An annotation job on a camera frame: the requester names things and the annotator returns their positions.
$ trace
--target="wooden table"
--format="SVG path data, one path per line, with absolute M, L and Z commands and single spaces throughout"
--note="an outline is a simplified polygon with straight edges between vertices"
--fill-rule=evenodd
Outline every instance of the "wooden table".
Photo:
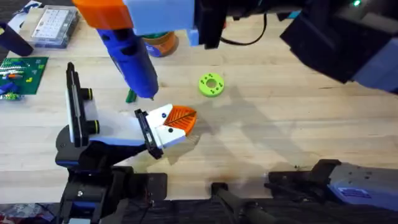
M 30 35 L 40 10 L 29 14 L 22 36 Z M 168 199 L 207 198 L 216 181 L 231 183 L 238 195 L 264 197 L 267 172 L 311 169 L 324 158 L 397 169 L 397 97 L 342 85 L 302 65 L 279 39 L 288 24 L 269 16 L 259 43 L 221 44 L 218 50 L 189 47 L 177 32 L 177 51 L 152 58 L 160 85 L 155 101 L 128 105 L 127 85 L 96 31 L 81 20 L 66 50 L 36 49 L 32 55 L 50 57 L 37 95 L 0 101 L 0 203 L 60 200 L 67 170 L 54 163 L 55 139 L 67 123 L 68 62 L 82 86 L 93 88 L 100 110 L 123 113 L 173 103 L 198 111 L 189 141 L 167 149 L 164 158 L 156 161 L 145 152 L 122 162 L 138 172 L 167 173 Z M 250 41 L 261 29 L 262 17 L 256 16 L 229 23 L 224 36 Z M 207 72 L 225 80 L 217 98 L 197 90 Z

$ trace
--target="green circuit board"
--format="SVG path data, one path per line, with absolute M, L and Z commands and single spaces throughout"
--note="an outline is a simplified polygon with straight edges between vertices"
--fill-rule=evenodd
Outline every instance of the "green circuit board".
M 0 75 L 0 85 L 14 82 L 18 87 L 18 94 L 34 95 L 39 88 L 48 57 L 5 58 L 0 66 L 0 73 L 8 70 L 23 71 L 20 79 L 5 80 Z

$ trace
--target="cable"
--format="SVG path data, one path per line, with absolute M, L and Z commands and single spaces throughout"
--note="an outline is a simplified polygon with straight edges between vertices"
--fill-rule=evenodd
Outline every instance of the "cable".
M 141 219 L 139 220 L 139 223 L 138 223 L 138 224 L 141 224 L 141 223 L 142 223 L 142 221 L 144 220 L 145 216 L 147 215 L 147 212 L 148 212 L 149 208 L 150 208 L 150 205 L 148 205 L 148 207 L 145 209 L 145 211 L 144 211 L 144 213 L 142 214 Z
M 49 214 L 51 214 L 55 218 L 54 213 L 51 212 L 51 210 L 48 207 L 46 207 L 45 205 L 42 205 L 41 203 L 35 203 L 35 204 L 42 207 L 45 211 L 49 212 Z
M 248 46 L 248 45 L 252 45 L 252 44 L 257 43 L 259 40 L 261 40 L 261 38 L 262 38 L 262 36 L 264 35 L 266 29 L 267 29 L 267 14 L 264 14 L 264 27 L 262 28 L 262 33 L 261 33 L 261 35 L 260 35 L 255 41 L 252 41 L 252 42 L 250 42 L 250 43 L 240 43 L 240 42 L 237 42 L 237 41 L 225 39 L 224 37 L 221 37 L 221 38 L 220 38 L 220 41 L 221 41 L 222 43 L 231 44 L 231 45 L 235 45 L 235 46 Z

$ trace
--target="green 3d printed part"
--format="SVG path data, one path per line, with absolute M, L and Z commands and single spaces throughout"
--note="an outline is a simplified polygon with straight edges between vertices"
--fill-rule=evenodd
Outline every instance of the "green 3d printed part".
M 199 90 L 207 97 L 216 97 L 224 90 L 224 80 L 217 73 L 206 73 L 199 80 Z

